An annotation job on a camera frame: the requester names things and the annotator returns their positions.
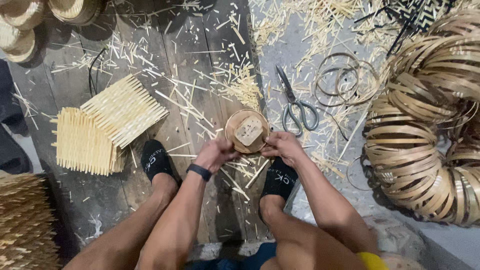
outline scissor blade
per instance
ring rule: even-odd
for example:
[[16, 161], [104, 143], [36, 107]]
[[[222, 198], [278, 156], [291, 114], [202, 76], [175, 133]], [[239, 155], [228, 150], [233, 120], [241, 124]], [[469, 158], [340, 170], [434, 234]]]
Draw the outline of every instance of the scissor blade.
[[278, 65], [275, 65], [276, 67], [276, 73], [278, 74], [278, 78], [280, 79], [280, 83], [282, 84], [283, 91], [285, 92], [285, 95], [287, 95], [287, 99], [290, 103], [294, 103], [297, 99], [295, 98], [295, 95], [293, 94], [292, 87], [290, 86], [290, 82], [288, 82], [287, 75], [285, 75], [285, 72], [281, 67], [278, 67]]

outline yellow cloth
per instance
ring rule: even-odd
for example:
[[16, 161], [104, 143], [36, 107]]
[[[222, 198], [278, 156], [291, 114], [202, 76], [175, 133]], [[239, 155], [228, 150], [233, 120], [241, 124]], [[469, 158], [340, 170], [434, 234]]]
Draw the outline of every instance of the yellow cloth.
[[380, 257], [370, 252], [359, 252], [357, 256], [368, 270], [388, 270], [387, 265]]

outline scissors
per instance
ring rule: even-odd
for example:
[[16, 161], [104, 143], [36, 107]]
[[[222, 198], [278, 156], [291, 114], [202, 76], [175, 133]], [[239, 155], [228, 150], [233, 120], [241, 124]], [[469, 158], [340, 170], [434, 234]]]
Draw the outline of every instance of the scissors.
[[[300, 108], [300, 114], [301, 114], [301, 119], [303, 124], [305, 125], [305, 128], [309, 131], [315, 130], [318, 127], [318, 122], [319, 122], [319, 117], [318, 117], [318, 112], [314, 106], [312, 106], [310, 103], [305, 102], [303, 100], [297, 100], [295, 95], [293, 94], [292, 87], [290, 86], [290, 83], [288, 82], [287, 76], [285, 75], [285, 72], [283, 71], [282, 68], [278, 67], [278, 65], [275, 65], [276, 67], [276, 72], [278, 73], [278, 78], [280, 79], [280, 83], [282, 84], [283, 91], [285, 92], [285, 95], [287, 95], [288, 99], [288, 106], [285, 107], [285, 110], [283, 111], [283, 118], [282, 118], [282, 125], [283, 129], [285, 131], [289, 132], [287, 128], [287, 113], [290, 115], [292, 118], [293, 122], [295, 125], [300, 129], [298, 133], [295, 134], [296, 137], [300, 137], [303, 134], [302, 126], [300, 124], [300, 121], [298, 118], [293, 114], [292, 110], [292, 105], [295, 104]], [[315, 117], [315, 120], [313, 121], [312, 126], [308, 126], [307, 124], [307, 119], [305, 117], [305, 109], [304, 107], [309, 108]]]

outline black sock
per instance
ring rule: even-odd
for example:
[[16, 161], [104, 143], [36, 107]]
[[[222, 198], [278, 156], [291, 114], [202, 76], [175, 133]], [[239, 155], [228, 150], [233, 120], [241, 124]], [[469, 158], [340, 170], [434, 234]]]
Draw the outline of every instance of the black sock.
[[141, 161], [144, 172], [150, 179], [150, 182], [157, 173], [164, 172], [173, 177], [177, 184], [180, 185], [178, 179], [173, 175], [167, 151], [159, 141], [149, 140], [145, 142]]
[[265, 195], [280, 195], [287, 201], [298, 178], [297, 172], [292, 167], [286, 165], [281, 157], [276, 157], [267, 171], [264, 190], [260, 198]]

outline blue shorts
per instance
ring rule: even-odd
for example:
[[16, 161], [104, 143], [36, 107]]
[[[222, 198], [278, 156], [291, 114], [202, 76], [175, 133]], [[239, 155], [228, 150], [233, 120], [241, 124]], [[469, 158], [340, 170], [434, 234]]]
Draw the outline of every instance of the blue shorts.
[[215, 259], [197, 261], [185, 267], [188, 270], [259, 270], [269, 259], [276, 256], [276, 243], [263, 243], [257, 253], [246, 257], [243, 261], [231, 259]]

